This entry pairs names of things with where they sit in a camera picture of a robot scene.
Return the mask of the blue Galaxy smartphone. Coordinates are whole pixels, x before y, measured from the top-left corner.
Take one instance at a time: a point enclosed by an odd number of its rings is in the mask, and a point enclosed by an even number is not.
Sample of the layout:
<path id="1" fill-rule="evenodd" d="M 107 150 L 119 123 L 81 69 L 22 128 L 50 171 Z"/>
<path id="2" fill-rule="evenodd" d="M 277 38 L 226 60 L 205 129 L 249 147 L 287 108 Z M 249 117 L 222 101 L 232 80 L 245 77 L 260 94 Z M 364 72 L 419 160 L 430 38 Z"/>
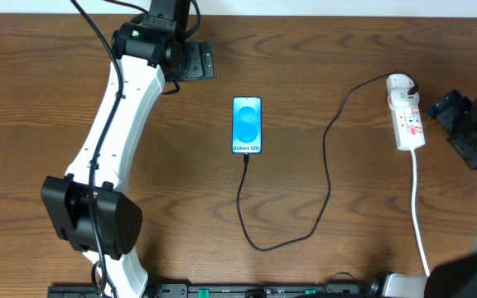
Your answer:
<path id="1" fill-rule="evenodd" d="M 260 154 L 262 148 L 262 99 L 235 97 L 232 115 L 232 153 Z"/>

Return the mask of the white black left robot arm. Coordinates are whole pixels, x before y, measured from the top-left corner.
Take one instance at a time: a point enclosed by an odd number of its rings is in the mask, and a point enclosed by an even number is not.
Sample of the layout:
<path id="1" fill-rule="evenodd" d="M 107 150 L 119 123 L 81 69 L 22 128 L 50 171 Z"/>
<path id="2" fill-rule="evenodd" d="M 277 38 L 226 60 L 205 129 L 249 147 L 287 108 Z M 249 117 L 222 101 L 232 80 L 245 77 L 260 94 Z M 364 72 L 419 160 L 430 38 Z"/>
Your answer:
<path id="1" fill-rule="evenodd" d="M 108 86 L 84 145 L 61 178 L 47 176 L 41 198 L 58 238 L 90 260 L 89 286 L 48 290 L 51 297 L 142 297 L 148 274 L 136 242 L 142 210 L 128 198 L 134 153 L 166 85 L 210 79 L 210 44 L 195 41 L 196 0 L 154 1 L 102 44 Z"/>

